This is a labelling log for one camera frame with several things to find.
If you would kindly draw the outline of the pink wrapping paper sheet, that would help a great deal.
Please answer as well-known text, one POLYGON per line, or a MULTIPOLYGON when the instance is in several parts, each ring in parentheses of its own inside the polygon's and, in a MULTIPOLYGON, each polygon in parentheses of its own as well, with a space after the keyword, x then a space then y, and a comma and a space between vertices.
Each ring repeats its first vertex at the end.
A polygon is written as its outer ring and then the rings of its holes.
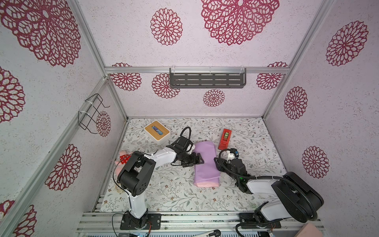
POLYGON ((216 146, 212 141, 195 144, 194 152, 200 154, 204 164, 194 166, 194 185, 199 188, 216 188, 220 185, 220 172, 216 168, 214 158, 216 146))

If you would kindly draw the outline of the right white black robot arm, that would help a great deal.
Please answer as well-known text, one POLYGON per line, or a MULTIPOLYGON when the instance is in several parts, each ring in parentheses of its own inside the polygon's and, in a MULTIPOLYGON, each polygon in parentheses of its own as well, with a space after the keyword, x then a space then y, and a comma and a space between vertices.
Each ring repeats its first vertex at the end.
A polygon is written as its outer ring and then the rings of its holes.
POLYGON ((276 198, 260 205, 253 213, 253 223, 267 226, 293 218, 301 223, 318 219, 324 200, 310 185, 293 172, 284 176, 251 176, 241 159, 215 158, 216 168, 235 180, 246 194, 267 194, 276 198))

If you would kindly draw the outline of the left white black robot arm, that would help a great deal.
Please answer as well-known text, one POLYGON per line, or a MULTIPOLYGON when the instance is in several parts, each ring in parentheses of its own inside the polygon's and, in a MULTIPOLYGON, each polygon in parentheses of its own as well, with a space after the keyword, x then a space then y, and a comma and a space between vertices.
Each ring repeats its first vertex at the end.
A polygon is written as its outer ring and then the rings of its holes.
POLYGON ((148 211, 145 204, 147 189, 154 170, 165 164, 192 167, 204 164, 201 154, 193 151, 195 145, 183 136, 172 144, 155 152, 145 154, 135 151, 117 175, 117 182, 129 196, 129 213, 135 219, 141 219, 148 211))

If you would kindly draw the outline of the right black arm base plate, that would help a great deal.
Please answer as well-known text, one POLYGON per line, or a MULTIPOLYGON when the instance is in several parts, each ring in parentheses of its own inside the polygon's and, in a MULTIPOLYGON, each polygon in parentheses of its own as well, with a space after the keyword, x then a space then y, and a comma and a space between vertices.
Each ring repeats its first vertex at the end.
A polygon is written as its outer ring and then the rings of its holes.
POLYGON ((256 213, 239 213, 240 226, 243 229, 275 229, 281 228, 280 220, 266 220, 262 215, 256 213))

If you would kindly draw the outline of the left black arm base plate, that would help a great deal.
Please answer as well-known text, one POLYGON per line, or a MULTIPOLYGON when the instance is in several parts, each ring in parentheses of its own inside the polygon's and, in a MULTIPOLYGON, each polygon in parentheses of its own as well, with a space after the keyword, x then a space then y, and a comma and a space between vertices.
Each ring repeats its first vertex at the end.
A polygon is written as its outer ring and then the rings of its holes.
POLYGON ((121 230, 159 230, 161 214, 145 213, 141 218, 136 218, 129 212, 124 214, 121 220, 121 230))

